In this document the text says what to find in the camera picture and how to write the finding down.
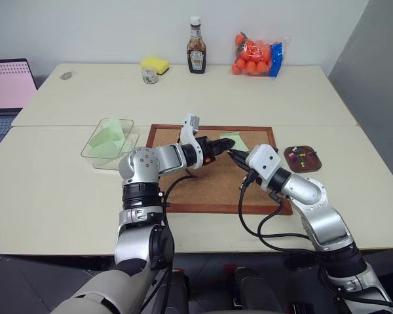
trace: clear plastic container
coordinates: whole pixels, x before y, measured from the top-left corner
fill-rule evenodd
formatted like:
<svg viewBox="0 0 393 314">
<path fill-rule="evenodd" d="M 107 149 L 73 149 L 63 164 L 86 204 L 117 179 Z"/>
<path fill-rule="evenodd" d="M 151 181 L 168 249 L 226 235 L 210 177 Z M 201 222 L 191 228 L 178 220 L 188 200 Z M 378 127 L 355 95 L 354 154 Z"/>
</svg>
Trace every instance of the clear plastic container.
<svg viewBox="0 0 393 314">
<path fill-rule="evenodd" d="M 81 156 L 94 168 L 118 170 L 122 157 L 136 146 L 139 135 L 130 133 L 133 125 L 132 120 L 103 118 L 81 151 Z"/>
</svg>

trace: laptop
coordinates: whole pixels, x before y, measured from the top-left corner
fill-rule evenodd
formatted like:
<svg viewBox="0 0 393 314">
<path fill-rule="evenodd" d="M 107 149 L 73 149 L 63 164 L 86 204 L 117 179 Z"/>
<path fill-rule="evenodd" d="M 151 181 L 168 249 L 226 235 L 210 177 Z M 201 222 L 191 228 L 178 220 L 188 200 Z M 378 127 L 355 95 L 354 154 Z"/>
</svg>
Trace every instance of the laptop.
<svg viewBox="0 0 393 314">
<path fill-rule="evenodd" d="M 0 60 L 0 142 L 37 87 L 26 59 Z"/>
</svg>

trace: bottle label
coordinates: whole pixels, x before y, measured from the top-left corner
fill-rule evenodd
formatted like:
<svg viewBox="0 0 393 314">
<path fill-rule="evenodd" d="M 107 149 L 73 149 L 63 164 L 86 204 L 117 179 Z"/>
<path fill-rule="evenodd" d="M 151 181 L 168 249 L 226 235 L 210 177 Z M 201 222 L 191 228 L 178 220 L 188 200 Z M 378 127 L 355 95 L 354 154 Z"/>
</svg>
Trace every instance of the bottle label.
<svg viewBox="0 0 393 314">
<path fill-rule="evenodd" d="M 201 30 L 199 28 L 191 28 L 191 37 L 201 37 Z"/>
<path fill-rule="evenodd" d="M 204 54 L 201 51 L 191 51 L 191 62 L 194 70 L 202 70 L 202 61 L 204 60 Z"/>
</svg>

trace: white wall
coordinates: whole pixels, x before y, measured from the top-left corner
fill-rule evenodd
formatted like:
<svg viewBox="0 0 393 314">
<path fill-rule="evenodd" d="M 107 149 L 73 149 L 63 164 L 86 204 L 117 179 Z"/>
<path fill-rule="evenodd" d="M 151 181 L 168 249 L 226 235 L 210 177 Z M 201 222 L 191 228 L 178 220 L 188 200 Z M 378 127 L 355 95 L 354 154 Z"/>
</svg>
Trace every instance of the white wall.
<svg viewBox="0 0 393 314">
<path fill-rule="evenodd" d="M 0 0 L 0 59 L 35 76 L 61 62 L 186 63 L 189 17 L 202 18 L 208 63 L 233 61 L 234 35 L 289 37 L 287 64 L 329 74 L 368 0 Z"/>
</svg>

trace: yellow sponge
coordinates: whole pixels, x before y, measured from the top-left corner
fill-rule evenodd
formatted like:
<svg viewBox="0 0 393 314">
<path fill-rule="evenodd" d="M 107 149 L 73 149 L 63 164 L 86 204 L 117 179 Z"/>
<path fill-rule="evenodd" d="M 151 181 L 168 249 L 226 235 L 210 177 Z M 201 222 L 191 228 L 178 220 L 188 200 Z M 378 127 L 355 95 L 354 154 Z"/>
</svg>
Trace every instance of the yellow sponge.
<svg viewBox="0 0 393 314">
<path fill-rule="evenodd" d="M 154 67 L 159 75 L 169 70 L 169 63 L 166 60 L 156 57 L 148 57 L 141 61 L 140 64 L 141 67 Z"/>
</svg>

